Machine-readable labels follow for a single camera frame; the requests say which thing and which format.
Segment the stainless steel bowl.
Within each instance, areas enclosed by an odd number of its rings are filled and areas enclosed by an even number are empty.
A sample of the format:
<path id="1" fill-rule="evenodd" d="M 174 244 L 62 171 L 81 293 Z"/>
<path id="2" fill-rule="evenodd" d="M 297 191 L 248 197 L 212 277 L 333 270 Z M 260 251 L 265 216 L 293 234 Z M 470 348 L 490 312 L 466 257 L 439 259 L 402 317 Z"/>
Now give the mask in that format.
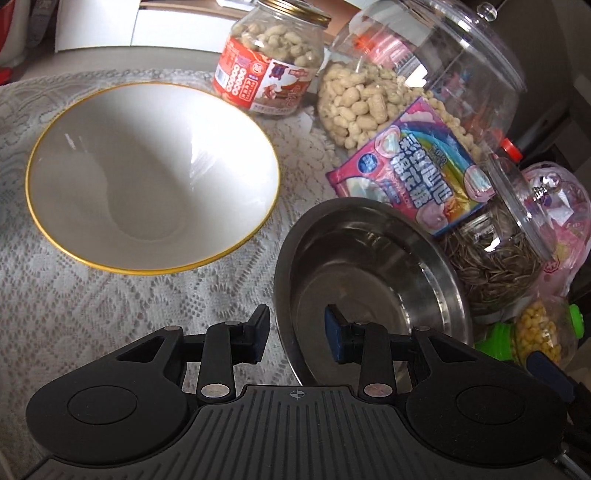
<path id="1" fill-rule="evenodd" d="M 280 341 L 304 386 L 356 385 L 360 367 L 332 359 L 325 306 L 394 334 L 430 327 L 473 342 L 468 303 L 435 240 L 377 201 L 339 198 L 311 208 L 283 241 L 274 273 Z"/>

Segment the large clear peanut jar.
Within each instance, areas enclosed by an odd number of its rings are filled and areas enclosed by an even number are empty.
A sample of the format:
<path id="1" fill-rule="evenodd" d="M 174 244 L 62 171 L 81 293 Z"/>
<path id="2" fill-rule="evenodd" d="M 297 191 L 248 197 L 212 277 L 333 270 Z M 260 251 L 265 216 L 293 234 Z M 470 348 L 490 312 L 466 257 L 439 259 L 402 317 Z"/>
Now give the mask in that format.
<path id="1" fill-rule="evenodd" d="M 480 163 L 505 138 L 525 90 L 513 53 L 462 2 L 379 1 L 332 41 L 317 112 L 353 152 L 423 99 Z"/>

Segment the glass sunflower seed jar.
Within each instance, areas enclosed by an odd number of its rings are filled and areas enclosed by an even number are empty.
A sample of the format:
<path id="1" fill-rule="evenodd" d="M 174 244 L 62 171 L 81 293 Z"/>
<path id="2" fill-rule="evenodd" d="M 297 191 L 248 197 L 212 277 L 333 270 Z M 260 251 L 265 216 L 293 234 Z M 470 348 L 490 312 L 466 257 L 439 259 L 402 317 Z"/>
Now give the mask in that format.
<path id="1" fill-rule="evenodd" d="M 475 317 L 495 315 L 523 297 L 556 247 L 550 220 L 518 167 L 497 157 L 484 171 L 495 195 L 437 237 Z"/>

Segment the yellow candy ball container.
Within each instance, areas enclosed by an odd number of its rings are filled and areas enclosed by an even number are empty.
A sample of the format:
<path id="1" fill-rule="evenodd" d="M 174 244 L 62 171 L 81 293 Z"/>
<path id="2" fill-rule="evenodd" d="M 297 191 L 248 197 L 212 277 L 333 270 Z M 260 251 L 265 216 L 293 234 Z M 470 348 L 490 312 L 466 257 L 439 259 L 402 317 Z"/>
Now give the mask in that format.
<path id="1" fill-rule="evenodd" d="M 475 348 L 523 368 L 530 354 L 542 352 L 564 368 L 574 357 L 584 333 L 584 319 L 577 305 L 560 297 L 537 298 L 512 323 L 495 323 Z"/>

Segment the pink candy bag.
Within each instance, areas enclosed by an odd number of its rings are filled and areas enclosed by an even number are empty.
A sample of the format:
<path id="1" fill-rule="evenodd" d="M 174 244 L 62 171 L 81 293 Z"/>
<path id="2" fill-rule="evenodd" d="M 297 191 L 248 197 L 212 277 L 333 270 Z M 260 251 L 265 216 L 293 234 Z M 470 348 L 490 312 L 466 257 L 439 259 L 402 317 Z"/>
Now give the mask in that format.
<path id="1" fill-rule="evenodd" d="M 455 226 L 495 195 L 484 171 L 424 99 L 327 178 L 339 197 L 388 204 L 432 235 Z"/>

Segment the peanut jar with red label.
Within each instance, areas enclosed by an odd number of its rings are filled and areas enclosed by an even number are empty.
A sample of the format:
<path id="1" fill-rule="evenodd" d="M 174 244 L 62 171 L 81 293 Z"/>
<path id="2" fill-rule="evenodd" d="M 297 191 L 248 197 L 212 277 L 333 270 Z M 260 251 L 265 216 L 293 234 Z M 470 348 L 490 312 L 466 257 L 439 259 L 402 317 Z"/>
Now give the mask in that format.
<path id="1" fill-rule="evenodd" d="M 293 114 L 325 57 L 331 16 L 306 1 L 263 0 L 231 27 L 215 92 L 242 110 Z"/>

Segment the pink plastic snack bag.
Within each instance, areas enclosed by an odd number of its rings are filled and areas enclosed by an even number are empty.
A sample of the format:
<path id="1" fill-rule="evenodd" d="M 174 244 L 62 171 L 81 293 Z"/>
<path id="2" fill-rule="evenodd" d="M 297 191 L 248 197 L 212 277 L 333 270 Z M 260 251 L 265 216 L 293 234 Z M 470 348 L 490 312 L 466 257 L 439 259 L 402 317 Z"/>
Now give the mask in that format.
<path id="1" fill-rule="evenodd" d="M 553 258 L 538 280 L 540 292 L 566 297 L 590 252 L 590 197 L 577 178 L 553 162 L 523 171 L 556 236 Z"/>

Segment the white gold-rimmed ceramic bowl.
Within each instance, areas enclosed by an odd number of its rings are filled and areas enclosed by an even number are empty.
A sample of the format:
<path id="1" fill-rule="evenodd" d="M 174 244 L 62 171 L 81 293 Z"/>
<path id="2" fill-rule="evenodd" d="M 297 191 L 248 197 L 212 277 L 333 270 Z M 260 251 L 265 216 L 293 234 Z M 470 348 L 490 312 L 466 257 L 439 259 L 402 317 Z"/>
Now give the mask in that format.
<path id="1" fill-rule="evenodd" d="M 129 83 L 75 101 L 29 157 L 31 217 L 96 269 L 163 275 L 249 241 L 280 193 L 280 162 L 248 115 L 211 93 Z"/>

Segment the white TV cabinet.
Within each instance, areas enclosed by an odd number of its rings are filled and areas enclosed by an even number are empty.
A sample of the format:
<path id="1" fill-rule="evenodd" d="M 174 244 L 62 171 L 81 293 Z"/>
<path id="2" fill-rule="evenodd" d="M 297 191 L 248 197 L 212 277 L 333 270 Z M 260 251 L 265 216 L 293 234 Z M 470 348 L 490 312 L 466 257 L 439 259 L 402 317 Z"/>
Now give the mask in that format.
<path id="1" fill-rule="evenodd" d="M 231 1 L 61 1 L 55 50 L 138 46 L 219 53 L 245 15 Z"/>

